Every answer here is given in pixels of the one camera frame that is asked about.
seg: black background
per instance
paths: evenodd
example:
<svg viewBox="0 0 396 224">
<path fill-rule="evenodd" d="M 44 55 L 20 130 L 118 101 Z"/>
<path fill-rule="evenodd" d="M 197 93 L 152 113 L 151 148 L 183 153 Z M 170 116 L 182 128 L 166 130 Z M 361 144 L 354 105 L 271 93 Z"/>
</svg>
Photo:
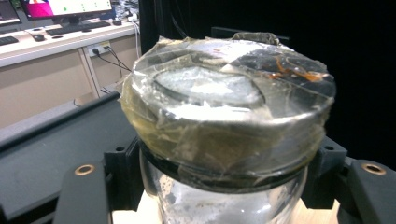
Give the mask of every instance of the black background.
<svg viewBox="0 0 396 224">
<path fill-rule="evenodd" d="M 161 11 L 174 18 L 165 37 L 210 36 L 212 26 L 290 37 L 292 49 L 321 61 L 337 95 L 327 135 L 355 159 L 396 170 L 394 130 L 396 7 L 390 1 L 170 0 Z M 159 13 L 158 4 L 153 12 Z"/>
</svg>

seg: brass screw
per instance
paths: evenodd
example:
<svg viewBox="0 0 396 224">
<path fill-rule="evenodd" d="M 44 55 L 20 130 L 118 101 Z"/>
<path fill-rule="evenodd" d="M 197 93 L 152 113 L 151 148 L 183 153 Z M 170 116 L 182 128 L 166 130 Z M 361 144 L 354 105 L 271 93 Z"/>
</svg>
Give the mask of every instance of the brass screw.
<svg viewBox="0 0 396 224">
<path fill-rule="evenodd" d="M 85 164 L 75 170 L 75 175 L 88 175 L 93 172 L 95 167 L 90 164 Z"/>
<path fill-rule="evenodd" d="M 384 170 L 382 167 L 374 165 L 374 164 L 370 164 L 370 163 L 363 163 L 361 165 L 361 168 L 363 168 L 363 170 L 375 174 L 375 175 L 384 175 L 387 173 L 386 170 Z"/>
</svg>

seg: glass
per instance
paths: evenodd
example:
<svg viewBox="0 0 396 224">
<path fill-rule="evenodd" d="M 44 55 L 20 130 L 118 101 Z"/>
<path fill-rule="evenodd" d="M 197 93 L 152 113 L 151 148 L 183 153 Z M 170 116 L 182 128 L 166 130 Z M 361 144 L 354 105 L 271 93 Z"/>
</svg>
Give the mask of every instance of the glass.
<svg viewBox="0 0 396 224">
<path fill-rule="evenodd" d="M 278 187 L 243 194 L 196 189 L 157 169 L 141 154 L 145 189 L 166 224 L 288 223 L 306 179 L 304 168 Z"/>
</svg>

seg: transparent tape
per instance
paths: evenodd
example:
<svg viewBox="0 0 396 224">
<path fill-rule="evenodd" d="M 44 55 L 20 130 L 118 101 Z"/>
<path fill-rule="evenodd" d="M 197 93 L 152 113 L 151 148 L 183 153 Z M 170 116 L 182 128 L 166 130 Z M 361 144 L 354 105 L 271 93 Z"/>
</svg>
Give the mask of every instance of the transparent tape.
<svg viewBox="0 0 396 224">
<path fill-rule="evenodd" d="M 307 165 L 334 95 L 323 63 L 249 33 L 160 38 L 124 79 L 120 102 L 150 152 L 180 164 L 180 175 L 254 187 Z"/>
</svg>

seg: keyboard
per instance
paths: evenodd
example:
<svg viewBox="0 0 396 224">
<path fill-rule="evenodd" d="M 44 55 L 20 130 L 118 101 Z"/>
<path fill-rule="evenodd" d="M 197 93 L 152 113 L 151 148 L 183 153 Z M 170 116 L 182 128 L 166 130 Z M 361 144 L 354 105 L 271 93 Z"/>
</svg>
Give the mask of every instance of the keyboard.
<svg viewBox="0 0 396 224">
<path fill-rule="evenodd" d="M 107 22 L 107 21 L 96 21 L 96 22 L 91 22 L 91 23 L 86 23 L 86 24 L 81 24 L 81 25 L 69 25 L 69 26 L 65 26 L 62 28 L 49 29 L 49 30 L 46 30 L 46 32 L 47 32 L 47 34 L 49 34 L 51 36 L 65 35 L 65 34 L 84 31 L 84 30 L 91 30 L 91 29 L 96 29 L 96 28 L 101 28 L 101 27 L 107 27 L 110 25 L 111 25 L 111 23 Z"/>
<path fill-rule="evenodd" d="M 0 37 L 0 46 L 7 45 L 7 44 L 18 43 L 18 42 L 20 42 L 20 41 L 17 38 L 15 38 L 14 36 L 11 36 L 11 35 Z"/>
</svg>

